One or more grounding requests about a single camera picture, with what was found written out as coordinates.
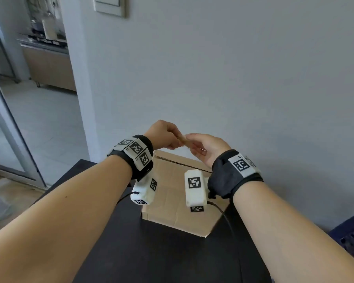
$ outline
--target qr code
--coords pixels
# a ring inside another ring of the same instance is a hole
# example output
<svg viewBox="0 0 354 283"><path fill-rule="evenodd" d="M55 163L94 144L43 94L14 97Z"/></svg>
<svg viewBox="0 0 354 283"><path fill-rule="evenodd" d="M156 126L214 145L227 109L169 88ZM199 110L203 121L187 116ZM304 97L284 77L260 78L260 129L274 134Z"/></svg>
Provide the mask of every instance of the qr code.
<svg viewBox="0 0 354 283"><path fill-rule="evenodd" d="M139 143L136 141L132 143L129 148L133 150L136 154L139 154L143 150L142 146L140 146Z"/></svg>
<svg viewBox="0 0 354 283"><path fill-rule="evenodd" d="M189 189L194 189L196 187L202 187L200 178L188 178Z"/></svg>
<svg viewBox="0 0 354 283"><path fill-rule="evenodd" d="M245 169L249 168L248 163L240 157L240 160L236 161L233 163L233 165L235 165L235 167L241 172L244 171Z"/></svg>
<svg viewBox="0 0 354 283"><path fill-rule="evenodd" d="M155 179L152 179L150 187L152 190L156 191L157 182L155 181Z"/></svg>
<svg viewBox="0 0 354 283"><path fill-rule="evenodd" d="M255 167L255 164L247 156L245 156L244 158L248 161L248 163L250 163L252 167Z"/></svg>
<svg viewBox="0 0 354 283"><path fill-rule="evenodd" d="M119 142L117 145L127 145L128 143L130 143L132 140L122 140L121 142Z"/></svg>
<svg viewBox="0 0 354 283"><path fill-rule="evenodd" d="M135 200L138 204L147 204L145 201L143 200Z"/></svg>
<svg viewBox="0 0 354 283"><path fill-rule="evenodd" d="M142 161L143 166L145 166L149 162L149 158L148 158L146 152L144 152L142 155L140 155L139 158Z"/></svg>
<svg viewBox="0 0 354 283"><path fill-rule="evenodd" d="M190 207L191 212L200 212L203 211L203 206L191 206Z"/></svg>

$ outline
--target human hand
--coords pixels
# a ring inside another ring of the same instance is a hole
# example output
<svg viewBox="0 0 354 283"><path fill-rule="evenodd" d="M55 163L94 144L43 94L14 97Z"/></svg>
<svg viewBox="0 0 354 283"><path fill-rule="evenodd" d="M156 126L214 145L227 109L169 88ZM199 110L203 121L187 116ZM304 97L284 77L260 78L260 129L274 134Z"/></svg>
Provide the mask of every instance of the human hand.
<svg viewBox="0 0 354 283"><path fill-rule="evenodd" d="M177 139L177 137L182 137L177 126L164 120L159 120L153 124L144 133L144 136L152 142L154 150L161 148L174 150L183 146L183 143Z"/></svg>
<svg viewBox="0 0 354 283"><path fill-rule="evenodd" d="M185 136L192 142L190 152L210 168L217 157L225 151L231 150L227 142L218 137L198 133Z"/></svg>

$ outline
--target white switch plate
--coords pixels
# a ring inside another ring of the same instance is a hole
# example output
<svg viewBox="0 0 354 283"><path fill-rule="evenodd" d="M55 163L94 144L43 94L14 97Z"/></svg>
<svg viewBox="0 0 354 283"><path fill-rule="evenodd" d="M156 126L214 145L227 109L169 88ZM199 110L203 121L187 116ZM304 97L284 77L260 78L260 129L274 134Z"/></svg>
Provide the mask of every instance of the white switch plate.
<svg viewBox="0 0 354 283"><path fill-rule="evenodd" d="M110 3L103 2L102 0L93 0L94 10L96 12L117 15L120 17L126 17L126 0L109 0Z"/></svg>

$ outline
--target sliding glass door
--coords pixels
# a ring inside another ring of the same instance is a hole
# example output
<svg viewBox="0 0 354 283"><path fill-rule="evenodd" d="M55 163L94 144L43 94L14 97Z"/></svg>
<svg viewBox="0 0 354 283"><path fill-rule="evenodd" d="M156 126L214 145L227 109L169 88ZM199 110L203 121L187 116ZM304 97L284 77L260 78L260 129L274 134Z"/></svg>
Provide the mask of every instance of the sliding glass door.
<svg viewBox="0 0 354 283"><path fill-rule="evenodd" d="M0 175L46 189L0 89Z"/></svg>

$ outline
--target kitchen cabinet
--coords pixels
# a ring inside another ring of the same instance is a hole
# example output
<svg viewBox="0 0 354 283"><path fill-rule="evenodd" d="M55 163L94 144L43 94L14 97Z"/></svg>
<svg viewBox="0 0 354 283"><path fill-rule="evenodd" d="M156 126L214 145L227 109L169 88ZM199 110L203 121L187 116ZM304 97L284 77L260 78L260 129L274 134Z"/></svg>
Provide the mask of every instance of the kitchen cabinet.
<svg viewBox="0 0 354 283"><path fill-rule="evenodd" d="M39 84L76 91L69 54L21 44L30 75Z"/></svg>

